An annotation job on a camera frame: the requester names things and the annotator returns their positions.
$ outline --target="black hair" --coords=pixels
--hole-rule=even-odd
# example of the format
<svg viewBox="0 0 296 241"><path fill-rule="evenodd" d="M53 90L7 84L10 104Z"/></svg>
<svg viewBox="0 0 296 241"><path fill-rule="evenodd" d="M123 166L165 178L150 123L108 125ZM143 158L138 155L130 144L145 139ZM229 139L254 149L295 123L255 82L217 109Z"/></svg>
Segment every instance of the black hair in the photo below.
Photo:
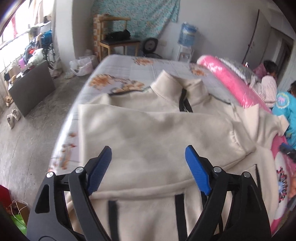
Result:
<svg viewBox="0 0 296 241"><path fill-rule="evenodd" d="M291 84L290 89L288 91L290 94L296 94L296 80Z"/></svg>
<svg viewBox="0 0 296 241"><path fill-rule="evenodd" d="M265 69L266 69L266 71L268 72L268 73L270 73L270 74L272 74L272 73L278 73L278 71L279 71L279 68L278 68L278 66L276 65L276 63L275 62L273 62L273 61L271 61L271 60L265 60L264 62L263 62L263 64L264 64L264 67L265 67Z"/></svg>

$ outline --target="green bag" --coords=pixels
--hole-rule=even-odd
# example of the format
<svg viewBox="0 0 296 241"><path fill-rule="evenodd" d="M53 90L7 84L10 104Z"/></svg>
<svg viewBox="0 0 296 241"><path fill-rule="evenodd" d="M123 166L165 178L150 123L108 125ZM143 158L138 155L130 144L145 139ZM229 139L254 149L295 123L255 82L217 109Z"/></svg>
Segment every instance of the green bag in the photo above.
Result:
<svg viewBox="0 0 296 241"><path fill-rule="evenodd" d="M18 229L24 234L26 235L27 233L27 226L25 224L24 219L22 218L22 215L17 214L14 216L10 216L12 221L14 222L14 224L18 227Z"/></svg>

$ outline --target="bicycle wheel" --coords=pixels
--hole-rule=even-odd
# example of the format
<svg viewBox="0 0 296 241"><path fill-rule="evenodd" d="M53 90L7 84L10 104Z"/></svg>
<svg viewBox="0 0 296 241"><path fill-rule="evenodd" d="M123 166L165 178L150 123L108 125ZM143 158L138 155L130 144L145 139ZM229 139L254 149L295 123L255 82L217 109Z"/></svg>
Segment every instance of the bicycle wheel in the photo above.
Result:
<svg viewBox="0 0 296 241"><path fill-rule="evenodd" d="M54 69L54 63L55 63L55 53L54 53L54 47L53 44L50 43L47 51L46 51L46 60L48 63L48 67L50 69Z"/></svg>

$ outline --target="beige jacket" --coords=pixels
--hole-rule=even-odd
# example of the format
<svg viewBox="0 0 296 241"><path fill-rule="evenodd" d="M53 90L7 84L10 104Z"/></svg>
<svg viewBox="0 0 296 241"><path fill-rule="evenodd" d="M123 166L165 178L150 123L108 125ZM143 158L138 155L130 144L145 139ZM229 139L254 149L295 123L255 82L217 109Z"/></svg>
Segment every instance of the beige jacket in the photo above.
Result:
<svg viewBox="0 0 296 241"><path fill-rule="evenodd" d="M193 113L180 112L182 89ZM201 80L183 80L163 72L144 92L103 94L79 106L81 165L105 145L112 161L92 205L110 235L108 201L116 200L122 241L178 240L176 195L184 194L187 234L202 212L200 191L184 158L193 145L212 165L241 174L259 172L263 200L272 222L278 204L274 160L270 151L277 117L258 106L244 110L209 96ZM226 223L231 197L225 202ZM68 199L75 230L79 225Z"/></svg>

